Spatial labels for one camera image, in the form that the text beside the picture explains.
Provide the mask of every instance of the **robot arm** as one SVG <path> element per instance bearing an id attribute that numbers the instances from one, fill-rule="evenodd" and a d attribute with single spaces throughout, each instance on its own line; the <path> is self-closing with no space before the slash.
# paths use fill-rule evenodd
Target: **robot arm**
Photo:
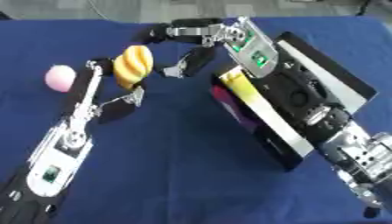
<path id="1" fill-rule="evenodd" d="M 59 122 L 46 133 L 30 158 L 0 188 L 1 224 L 47 223 L 59 210 L 69 187 L 94 146 L 88 124 L 110 122 L 139 107 L 144 89 L 98 104 L 104 76 L 113 73 L 112 59 L 94 59 L 78 72 Z"/>
<path id="2" fill-rule="evenodd" d="M 268 38 L 247 17 L 238 18 L 232 25 L 213 23 L 217 21 L 214 19 L 189 25 L 193 21 L 174 21 L 160 30 L 152 28 L 149 41 L 181 41 L 183 37 L 186 42 L 193 39 L 201 48 L 223 45 L 235 66 L 218 76 L 233 94 L 270 127 L 289 125 L 280 134 L 291 148 L 316 149 L 367 204 L 366 216 L 376 216 L 379 207 L 392 211 L 392 136 L 370 136 L 353 120 L 351 114 L 364 103 L 356 101 L 347 106 L 353 99 L 349 96 L 355 94 L 352 89 L 338 94 L 332 87 L 340 84 L 323 76 L 322 67 L 310 65 L 301 52 L 291 50 L 287 43 Z M 201 61 L 205 65 L 210 60 L 189 60 L 189 54 L 192 52 L 177 65 L 158 72 L 177 78 L 192 76 L 194 73 L 186 71 L 188 67 Z M 269 107 L 283 121 L 268 116 Z"/>

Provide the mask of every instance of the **robotic hand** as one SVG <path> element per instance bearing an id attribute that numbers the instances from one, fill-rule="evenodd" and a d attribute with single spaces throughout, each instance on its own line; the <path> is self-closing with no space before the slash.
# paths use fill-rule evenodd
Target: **robotic hand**
<path id="1" fill-rule="evenodd" d="M 224 46 L 234 63 L 215 78 L 274 131 L 263 132 L 271 147 L 303 157 L 316 149 L 367 204 L 366 217 L 380 207 L 392 211 L 392 136 L 370 136 L 351 116 L 375 95 L 371 87 L 292 33 L 272 40 L 247 17 L 231 25 L 181 19 L 136 37 L 145 44 L 167 39 L 201 46 L 175 66 L 156 66 L 159 73 L 193 76 L 214 58 L 216 46 Z"/>
<path id="2" fill-rule="evenodd" d="M 139 67 L 130 71 L 125 65 L 132 64 L 127 60 L 132 54 L 138 55 L 131 57 L 132 60 L 149 62 L 138 63 Z M 94 146 L 88 124 L 94 118 L 98 118 L 99 123 L 111 122 L 140 107 L 144 96 L 140 80 L 151 71 L 151 63 L 151 53 L 144 46 L 132 46 L 114 61 L 93 59 L 87 62 L 67 94 L 59 122 L 49 129 L 27 162 L 0 188 L 1 224 L 47 223 L 58 212 L 74 175 Z M 120 86 L 129 92 L 98 104 L 97 92 L 102 79 L 113 72 Z"/>

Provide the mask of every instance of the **table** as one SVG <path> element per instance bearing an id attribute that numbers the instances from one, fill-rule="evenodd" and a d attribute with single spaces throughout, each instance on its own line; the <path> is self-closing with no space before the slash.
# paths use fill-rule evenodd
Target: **table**
<path id="1" fill-rule="evenodd" d="M 369 17 L 255 18 L 271 37 L 290 31 L 380 91 L 355 118 L 370 133 L 392 131 L 392 38 Z M 53 64 L 80 67 L 115 57 L 143 24 L 6 21 L 0 41 L 0 179 L 23 163 L 59 118 L 63 94 L 45 86 Z M 189 45 L 151 45 L 174 63 Z M 295 171 L 280 165 L 209 94 L 209 74 L 153 73 L 133 115 L 94 126 L 95 147 L 56 223 L 349 223 L 364 205 L 313 153 Z M 106 95 L 118 91 L 107 81 Z M 391 221 L 383 212 L 378 221 Z"/>

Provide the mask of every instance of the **black robotic finger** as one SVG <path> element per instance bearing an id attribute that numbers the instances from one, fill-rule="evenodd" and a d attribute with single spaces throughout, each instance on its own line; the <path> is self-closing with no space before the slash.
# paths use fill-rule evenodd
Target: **black robotic finger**
<path id="1" fill-rule="evenodd" d="M 101 107 L 101 115 L 98 118 L 99 124 L 110 123 L 132 114 L 136 109 L 135 104 L 129 104 L 121 98 L 109 102 Z"/>
<path id="2" fill-rule="evenodd" d="M 365 208 L 365 211 L 363 212 L 363 217 L 367 219 L 373 219 L 380 215 L 381 209 L 379 207 L 371 207 L 368 206 Z"/>
<path id="3" fill-rule="evenodd" d="M 100 106 L 101 114 L 98 117 L 98 123 L 110 123 L 132 114 L 137 107 L 140 107 L 145 89 L 144 82 L 140 81 L 131 93 L 119 94 L 111 101 L 103 103 Z"/>
<path id="4" fill-rule="evenodd" d="M 186 76 L 194 76 L 201 68 L 215 57 L 214 47 L 198 47 L 192 49 L 185 58 L 187 67 L 184 70 Z"/>
<path id="5" fill-rule="evenodd" d="M 88 63 L 90 65 L 95 64 L 101 67 L 102 75 L 110 76 L 113 73 L 113 62 L 112 59 L 92 59 Z M 78 71 L 77 76 L 71 86 L 71 89 L 66 94 L 66 99 L 63 108 L 63 116 L 70 116 L 75 110 L 75 104 L 81 102 L 88 91 L 88 86 L 93 79 L 95 70 L 89 65 L 85 65 L 80 71 Z"/>
<path id="6" fill-rule="evenodd" d="M 164 77 L 194 76 L 215 57 L 214 47 L 197 47 L 187 52 L 175 66 L 155 65 L 154 70 Z"/>
<path id="7" fill-rule="evenodd" d="M 163 42 L 170 37 L 167 35 L 167 28 L 170 27 L 169 24 L 153 24 L 147 26 L 146 28 L 142 29 L 139 33 L 137 33 L 133 38 L 132 41 L 140 42 L 144 45 L 148 45 L 149 43 L 158 44 Z"/>
<path id="8" fill-rule="evenodd" d="M 218 17 L 176 19 L 171 22 L 172 27 L 206 27 L 223 23 Z"/>

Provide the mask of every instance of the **black cable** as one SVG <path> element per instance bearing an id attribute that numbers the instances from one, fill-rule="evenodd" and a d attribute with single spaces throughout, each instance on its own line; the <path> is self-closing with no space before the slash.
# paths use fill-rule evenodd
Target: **black cable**
<path id="1" fill-rule="evenodd" d="M 371 2 L 372 0 L 365 0 L 365 2 L 363 2 L 363 4 L 360 6 L 360 10 L 355 14 L 355 16 L 360 17 L 365 15 L 368 6 L 370 5 Z"/>

